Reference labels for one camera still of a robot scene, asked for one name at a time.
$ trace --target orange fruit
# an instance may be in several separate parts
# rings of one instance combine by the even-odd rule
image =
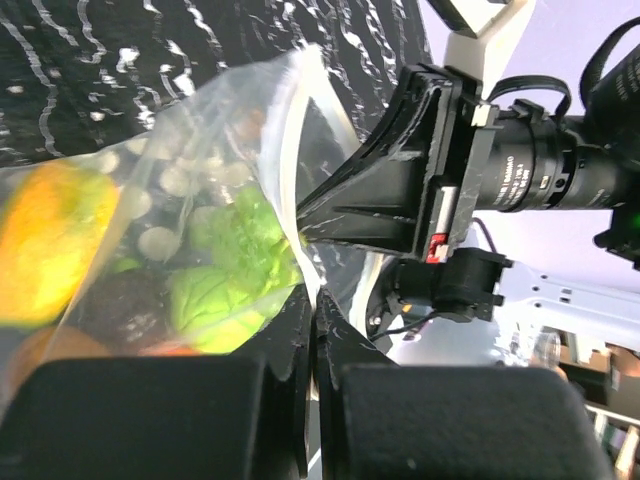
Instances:
[[[11,356],[7,369],[9,394],[13,396],[44,362],[108,356],[109,350],[80,330],[73,327],[45,327],[27,337]]]
[[[87,274],[117,202],[110,177],[66,159],[25,178],[0,219],[0,325],[55,320]]]
[[[202,353],[191,347],[167,347],[163,345],[158,345],[155,348],[147,348],[142,351],[141,354],[146,357],[193,357],[202,355]]]

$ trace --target black lens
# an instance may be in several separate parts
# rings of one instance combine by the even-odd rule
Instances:
[[[591,90],[585,127],[590,138],[640,166],[640,45]]]
[[[560,129],[551,119],[505,112],[498,126],[478,210],[612,208],[636,178],[617,156],[582,140],[580,119]]]

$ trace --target black cable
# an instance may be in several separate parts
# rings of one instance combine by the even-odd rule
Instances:
[[[550,90],[562,94],[562,100],[555,111],[555,121],[560,123],[571,106],[571,90],[569,86],[559,78],[549,75],[518,75],[500,80],[487,98],[492,102],[502,95],[525,90]]]
[[[580,99],[584,108],[589,106],[589,95],[591,90],[598,84],[602,78],[602,72],[604,66],[609,59],[609,55],[613,52],[613,49],[618,45],[618,42],[624,37],[629,30],[640,25],[640,17],[633,18],[626,23],[623,23],[616,28],[600,45],[596,53],[593,54],[591,60],[587,63],[587,66],[582,72],[580,78]]]
[[[411,322],[407,325],[405,325],[404,327],[400,327],[400,328],[393,328],[391,330],[385,330],[384,332],[380,332],[380,333],[376,333],[374,335],[371,335],[369,337],[369,341],[370,342],[375,342],[376,340],[380,340],[382,337],[386,337],[388,335],[395,335],[397,333],[405,333],[408,332],[410,330],[413,330],[416,327],[420,327],[422,325],[424,325],[425,323],[427,323],[429,320],[437,317],[438,314],[437,312],[431,312],[429,315],[427,315],[424,318],[421,318],[420,320],[416,320],[415,322]]]
[[[480,230],[482,230],[482,234],[484,235],[485,239],[487,240],[487,243],[489,244],[489,249],[491,250],[491,253],[498,253],[496,244],[493,242],[493,237],[491,236],[491,233],[489,233],[489,229],[487,228],[485,223],[476,217],[473,217],[473,223],[478,225],[478,227],[480,227]]]

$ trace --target black mount bracket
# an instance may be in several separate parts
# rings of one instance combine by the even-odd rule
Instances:
[[[473,125],[479,106],[484,126]],[[371,136],[298,206],[299,230],[311,242],[443,261],[466,236],[498,113],[460,72],[405,67]]]
[[[373,288],[367,318],[380,318],[381,322],[369,321],[368,333],[388,327],[385,318],[406,312],[411,312],[410,317],[419,316],[428,307],[438,317],[458,323],[474,318],[490,322],[494,307],[504,302],[502,295],[494,294],[495,285],[503,270],[512,266],[504,255],[479,248],[458,248],[442,264],[394,259]]]
[[[640,199],[613,209],[609,229],[593,238],[597,247],[633,263],[640,271]]]

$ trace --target plastic bag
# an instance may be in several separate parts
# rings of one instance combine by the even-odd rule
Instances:
[[[97,154],[0,172],[0,182],[11,185],[0,189],[11,215],[16,192],[29,179],[45,182],[52,170],[64,170],[66,183],[51,188],[80,196],[88,190],[100,200],[69,200],[81,210],[66,220],[69,228],[95,224],[91,238],[102,239],[66,248],[64,261],[42,241],[40,257],[19,256],[21,268],[32,274],[36,264],[48,268],[58,259],[48,277],[36,275],[39,292],[33,280],[12,280],[25,298],[48,292],[56,301],[46,312],[31,312],[38,318],[29,322],[25,312],[1,318],[28,336],[8,367],[8,395],[35,366],[57,358],[231,352],[263,328],[303,281],[312,302],[326,283],[363,330],[380,257],[306,245],[295,222],[297,200],[358,146],[320,50],[310,46],[227,70],[159,114],[148,134]],[[76,177],[85,179],[84,187]],[[108,193],[87,189],[96,184]],[[25,198],[35,206],[47,201],[32,193]],[[57,208],[59,213],[65,206]],[[66,239],[48,235],[63,244]],[[73,281],[62,292],[53,279],[68,275],[71,264]]]

